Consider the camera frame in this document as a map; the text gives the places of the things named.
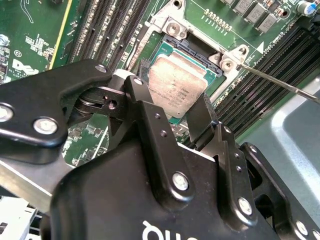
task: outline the metal plate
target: metal plate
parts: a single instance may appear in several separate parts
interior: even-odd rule
[[[154,104],[180,119],[205,91],[207,72],[180,54],[160,54],[149,72],[149,90]]]

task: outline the capacitor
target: capacitor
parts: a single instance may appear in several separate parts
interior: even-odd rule
[[[317,5],[314,2],[309,2],[301,0],[296,5],[296,10],[298,13],[311,17],[316,12]]]

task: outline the gray metal panel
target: gray metal panel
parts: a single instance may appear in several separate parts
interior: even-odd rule
[[[304,90],[320,97],[320,76]],[[296,95],[243,142],[261,150],[320,227],[320,105]]]

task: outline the ram slot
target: ram slot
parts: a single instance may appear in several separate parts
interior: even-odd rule
[[[94,32],[92,33],[89,43],[86,47],[85,53],[84,53],[84,59],[90,59],[94,57],[95,52],[98,50],[101,40],[103,39],[105,35],[105,31],[108,27],[109,21],[111,17],[113,16],[115,5],[114,1],[112,0],[105,0],[103,3],[103,6],[101,8],[101,12],[99,16],[97,17],[97,21],[94,25]]]
[[[91,0],[89,1],[84,17],[82,17],[81,27],[76,36],[71,54],[68,58],[68,63],[81,60],[84,55],[84,51],[87,48],[90,36],[93,33],[93,26],[97,21],[97,17],[101,11],[103,1]]]
[[[296,86],[320,66],[319,56],[319,43],[295,26],[255,68]],[[219,120],[239,136],[266,116],[286,94],[286,89],[248,73],[215,110]]]
[[[98,60],[100,62],[104,63],[108,57],[110,50],[112,50],[112,48],[115,48],[113,43],[116,39],[117,34],[123,31],[123,22],[125,20],[125,17],[132,13],[132,8],[138,1],[139,0],[122,0],[119,4],[116,21],[114,21],[112,25],[109,25],[111,31],[106,36],[106,41],[104,42],[103,47],[98,51]]]
[[[108,61],[108,68],[114,71],[118,66],[121,58],[129,45],[135,31],[140,23],[142,17],[144,16],[146,9],[150,3],[150,0],[140,0],[135,5],[132,14],[127,21],[127,24],[121,34],[118,45],[113,50],[112,56]]]

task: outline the motherboard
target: motherboard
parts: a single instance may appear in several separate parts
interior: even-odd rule
[[[219,119],[240,136],[288,92],[239,64],[294,86],[306,84],[320,73],[319,41],[310,30],[316,26],[318,4],[0,0],[0,84],[95,59],[113,72],[123,69],[142,77],[178,142],[189,141],[185,114],[202,93],[210,97]],[[62,154],[76,167],[105,153],[108,144],[108,117],[95,114],[69,129]]]

